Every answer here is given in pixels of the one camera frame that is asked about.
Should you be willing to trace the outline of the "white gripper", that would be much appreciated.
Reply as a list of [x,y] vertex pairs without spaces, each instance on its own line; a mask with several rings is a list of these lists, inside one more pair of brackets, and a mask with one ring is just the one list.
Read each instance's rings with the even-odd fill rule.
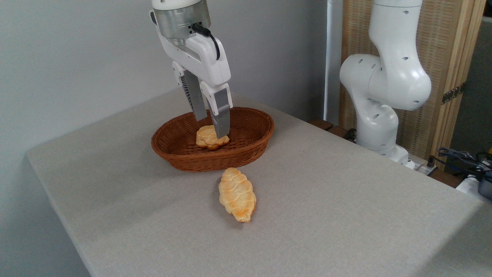
[[203,97],[211,115],[216,137],[230,131],[230,109],[233,107],[228,85],[229,64],[221,42],[193,31],[185,45],[174,45],[156,29],[166,54],[173,60],[175,77],[188,100],[196,121],[207,117]]

